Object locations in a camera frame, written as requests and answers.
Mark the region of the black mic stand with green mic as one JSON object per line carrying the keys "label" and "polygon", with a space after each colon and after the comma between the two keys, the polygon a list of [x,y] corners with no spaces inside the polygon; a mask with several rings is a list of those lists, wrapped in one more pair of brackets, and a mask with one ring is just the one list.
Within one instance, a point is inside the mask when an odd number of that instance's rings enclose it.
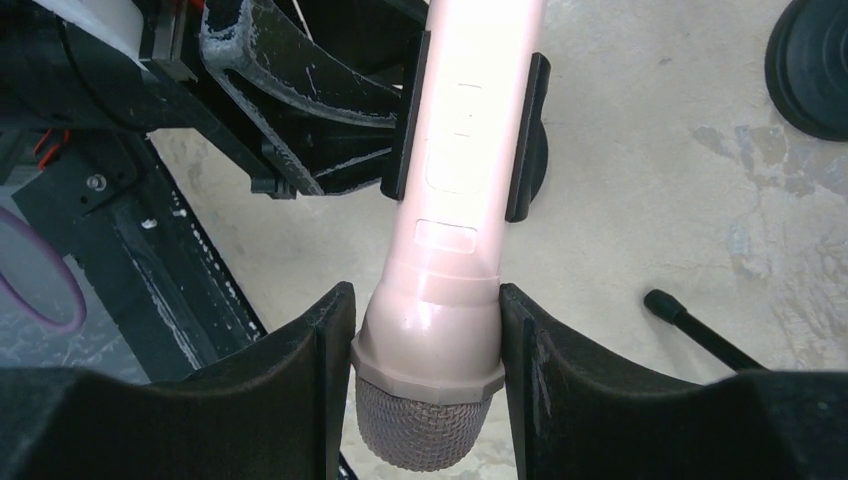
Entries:
{"label": "black mic stand with green mic", "polygon": [[796,129],[826,141],[847,140],[847,3],[795,0],[769,37],[767,90]]}

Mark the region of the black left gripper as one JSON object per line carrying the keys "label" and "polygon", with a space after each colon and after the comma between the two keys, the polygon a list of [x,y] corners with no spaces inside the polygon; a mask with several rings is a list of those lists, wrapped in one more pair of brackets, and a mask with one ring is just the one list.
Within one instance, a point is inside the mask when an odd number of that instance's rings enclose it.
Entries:
{"label": "black left gripper", "polygon": [[330,55],[272,1],[208,1],[201,56],[227,95],[200,62],[199,14],[172,6],[194,75],[184,81],[35,1],[2,2],[2,131],[193,128],[249,176],[252,192],[274,199],[344,195],[381,180],[398,90]]}

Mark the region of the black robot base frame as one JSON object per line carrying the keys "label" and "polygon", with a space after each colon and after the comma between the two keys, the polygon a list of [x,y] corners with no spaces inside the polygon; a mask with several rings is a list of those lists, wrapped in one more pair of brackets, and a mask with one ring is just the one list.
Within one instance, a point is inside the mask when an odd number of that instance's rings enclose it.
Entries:
{"label": "black robot base frame", "polygon": [[80,263],[145,385],[182,381],[272,333],[144,137],[78,131],[15,200]]}

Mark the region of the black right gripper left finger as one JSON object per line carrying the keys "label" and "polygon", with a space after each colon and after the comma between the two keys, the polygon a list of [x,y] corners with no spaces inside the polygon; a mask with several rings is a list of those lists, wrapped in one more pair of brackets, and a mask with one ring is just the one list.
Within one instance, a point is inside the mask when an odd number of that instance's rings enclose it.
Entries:
{"label": "black right gripper left finger", "polygon": [[1,373],[5,479],[350,479],[340,451],[353,286],[179,382]]}

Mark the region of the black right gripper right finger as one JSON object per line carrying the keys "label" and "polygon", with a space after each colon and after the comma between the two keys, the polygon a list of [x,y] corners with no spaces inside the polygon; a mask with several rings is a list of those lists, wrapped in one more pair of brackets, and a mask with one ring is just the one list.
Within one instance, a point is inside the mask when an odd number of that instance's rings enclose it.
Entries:
{"label": "black right gripper right finger", "polygon": [[513,284],[499,294],[522,479],[843,479],[847,376],[748,370],[698,385],[634,363]]}

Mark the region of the pink toy microphone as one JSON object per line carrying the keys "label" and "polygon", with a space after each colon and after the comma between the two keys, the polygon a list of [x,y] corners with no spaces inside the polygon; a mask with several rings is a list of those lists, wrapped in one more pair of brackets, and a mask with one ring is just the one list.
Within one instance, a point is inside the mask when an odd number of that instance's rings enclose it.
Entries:
{"label": "pink toy microphone", "polygon": [[[445,71],[480,78],[498,124],[519,101],[538,41],[542,1],[433,1],[424,30]],[[424,184],[410,166],[397,201],[382,277],[352,342],[358,428],[366,446],[401,469],[432,472],[463,459],[505,382],[500,265],[506,227],[501,173],[478,194]]]}

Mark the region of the black mic stand for pink mic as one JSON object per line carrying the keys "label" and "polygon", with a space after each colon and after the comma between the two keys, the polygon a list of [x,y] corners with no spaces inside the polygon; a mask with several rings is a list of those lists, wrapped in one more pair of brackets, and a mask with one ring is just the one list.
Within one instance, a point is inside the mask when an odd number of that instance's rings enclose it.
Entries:
{"label": "black mic stand for pink mic", "polygon": [[525,220],[548,165],[542,113],[549,60],[539,52],[531,55],[521,99],[510,101],[506,122],[498,124],[488,85],[480,78],[462,81],[446,72],[450,60],[438,60],[430,40],[430,32],[423,30],[408,43],[393,144],[383,164],[382,194],[403,200],[415,159],[425,162],[425,186],[448,194],[482,193],[484,175],[501,173],[504,177],[498,183],[506,196],[506,221]]}

